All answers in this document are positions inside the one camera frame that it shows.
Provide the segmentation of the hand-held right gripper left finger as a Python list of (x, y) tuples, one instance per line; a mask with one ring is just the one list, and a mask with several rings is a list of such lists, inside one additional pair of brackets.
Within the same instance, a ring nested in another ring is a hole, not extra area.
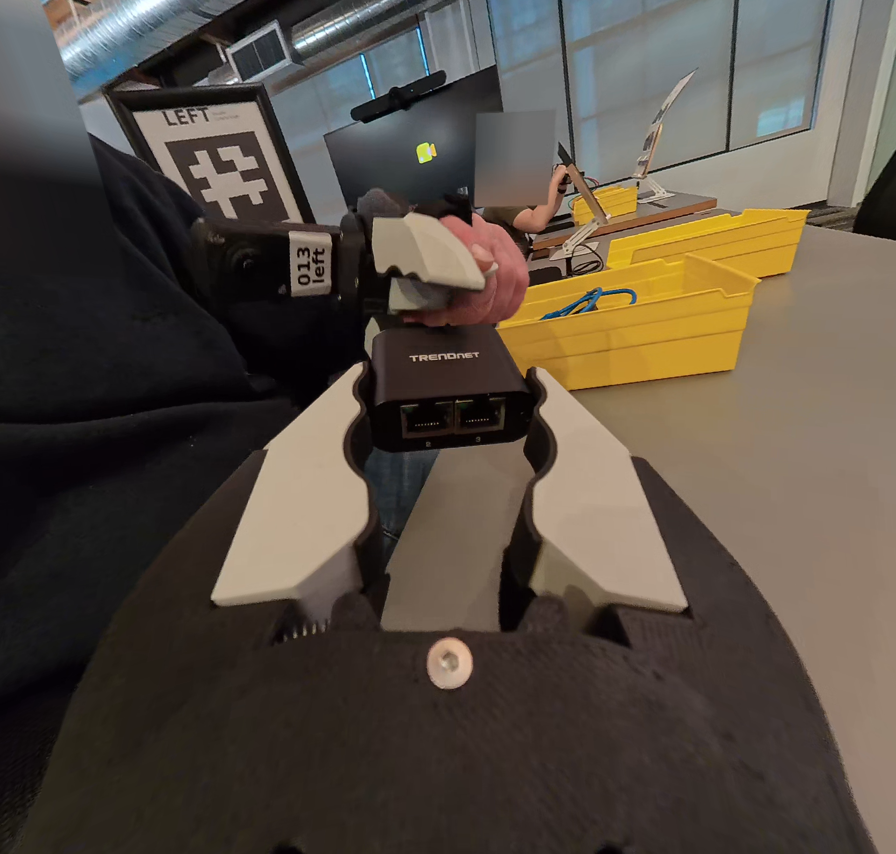
[(363, 474), (369, 368), (349, 368), (264, 447), (214, 605), (292, 600), (304, 622), (324, 622), (339, 597), (371, 582), (382, 534)]

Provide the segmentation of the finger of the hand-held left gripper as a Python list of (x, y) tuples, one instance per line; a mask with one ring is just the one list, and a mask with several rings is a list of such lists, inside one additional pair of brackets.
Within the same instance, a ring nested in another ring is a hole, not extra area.
[(468, 247), (440, 220), (412, 212), (372, 222), (373, 263), (380, 276), (412, 277), (422, 283), (481, 291), (486, 277)]
[(416, 278), (391, 278), (388, 312), (441, 311), (449, 305), (452, 289)]

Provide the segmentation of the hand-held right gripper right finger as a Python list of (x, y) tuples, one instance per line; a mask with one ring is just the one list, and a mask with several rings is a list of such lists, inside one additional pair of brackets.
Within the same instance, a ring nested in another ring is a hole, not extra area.
[(534, 476), (504, 551), (499, 615), (529, 593), (566, 602), (574, 620), (605, 606), (671, 614), (688, 608), (630, 451), (544, 368), (523, 448)]

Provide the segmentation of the black network switch box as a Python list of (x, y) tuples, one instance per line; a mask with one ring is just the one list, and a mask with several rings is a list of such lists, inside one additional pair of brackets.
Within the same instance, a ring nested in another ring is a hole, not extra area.
[(513, 443), (535, 397), (490, 325), (378, 333), (367, 396), (373, 444), (390, 453)]

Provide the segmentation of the yellow plastic bin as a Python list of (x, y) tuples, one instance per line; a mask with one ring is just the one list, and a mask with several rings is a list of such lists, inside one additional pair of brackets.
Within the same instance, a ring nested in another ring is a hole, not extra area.
[(498, 331), (568, 390), (734, 369), (759, 280), (698, 255), (529, 288)]
[[(638, 191), (637, 185), (614, 185), (591, 193), (608, 219), (617, 219), (636, 212)], [(576, 226), (583, 226), (593, 219), (592, 209), (579, 194), (570, 201), (570, 210)]]
[(686, 254), (760, 279), (790, 272), (809, 210), (748, 209), (638, 233), (610, 243), (606, 268)]

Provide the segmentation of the person's left forearm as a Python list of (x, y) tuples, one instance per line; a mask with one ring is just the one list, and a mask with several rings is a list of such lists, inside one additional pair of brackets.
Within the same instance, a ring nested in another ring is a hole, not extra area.
[(364, 322), (328, 297), (206, 307), (229, 333), (252, 387), (304, 408), (365, 359)]

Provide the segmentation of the person's left hand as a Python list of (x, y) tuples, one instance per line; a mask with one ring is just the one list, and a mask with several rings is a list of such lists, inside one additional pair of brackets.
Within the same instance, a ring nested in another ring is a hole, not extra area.
[(509, 233), (501, 226), (473, 214), (471, 224), (447, 216), (442, 225), (449, 229), (472, 254), (482, 272), (492, 266), (496, 271), (487, 278), (481, 291), (462, 291), (440, 311), (406, 313), (402, 320), (428, 327), (496, 325), (510, 319), (519, 309), (529, 287), (525, 259)]

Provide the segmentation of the person's blue jeans legs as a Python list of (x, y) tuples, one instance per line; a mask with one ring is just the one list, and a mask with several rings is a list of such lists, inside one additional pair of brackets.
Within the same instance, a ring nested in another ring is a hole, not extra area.
[(399, 540), (418, 500), (438, 450), (385, 452), (374, 448), (364, 466), (373, 489), (387, 546)]

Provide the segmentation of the white printed sign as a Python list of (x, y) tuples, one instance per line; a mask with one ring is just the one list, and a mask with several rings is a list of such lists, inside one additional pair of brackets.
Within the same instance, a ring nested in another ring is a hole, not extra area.
[(262, 84), (106, 95), (134, 153), (213, 219), (316, 223)]

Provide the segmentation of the black video conference bar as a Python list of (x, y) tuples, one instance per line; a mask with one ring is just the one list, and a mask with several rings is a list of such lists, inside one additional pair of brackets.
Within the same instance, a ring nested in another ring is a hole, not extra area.
[(386, 94), (352, 108), (350, 117), (368, 123), (397, 111), (406, 111), (444, 86), (446, 79), (445, 71), (436, 71), (405, 86), (393, 86)]

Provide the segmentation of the wooden instruction board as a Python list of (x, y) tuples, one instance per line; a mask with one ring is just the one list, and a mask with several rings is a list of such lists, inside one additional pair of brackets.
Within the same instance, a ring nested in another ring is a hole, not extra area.
[(584, 177), (574, 163), (573, 158), (568, 154), (564, 146), (559, 143), (557, 145), (558, 157), (561, 164), (565, 168), (566, 176), (569, 176), (571, 182), (576, 188), (582, 201), (591, 210), (592, 218), (585, 225), (579, 226), (579, 230), (574, 232), (563, 243), (562, 250), (566, 258), (574, 255), (576, 248), (584, 244), (592, 235), (597, 233), (600, 227), (605, 227), (609, 222), (609, 215), (600, 206), (591, 189), (585, 182)]

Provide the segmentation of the white ceiling air vent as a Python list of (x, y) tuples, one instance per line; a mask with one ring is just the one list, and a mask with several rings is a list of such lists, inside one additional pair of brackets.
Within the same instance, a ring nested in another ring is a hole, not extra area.
[(289, 30), (276, 19), (226, 48), (233, 84), (277, 86), (305, 65), (299, 61)]

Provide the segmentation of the black mesh office chair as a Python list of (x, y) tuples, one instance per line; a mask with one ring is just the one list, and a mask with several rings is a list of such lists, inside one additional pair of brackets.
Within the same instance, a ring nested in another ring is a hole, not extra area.
[(895, 241), (895, 173), (896, 154), (892, 153), (857, 210), (854, 233)]

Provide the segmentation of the black wall monitor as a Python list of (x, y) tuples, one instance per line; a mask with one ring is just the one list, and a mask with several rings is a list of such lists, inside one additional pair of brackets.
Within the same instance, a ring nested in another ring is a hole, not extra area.
[(359, 106), (373, 117), (324, 135), (349, 207), (381, 188), (417, 204), (475, 199), (476, 117), (503, 110), (496, 66), (435, 86), (420, 78)]

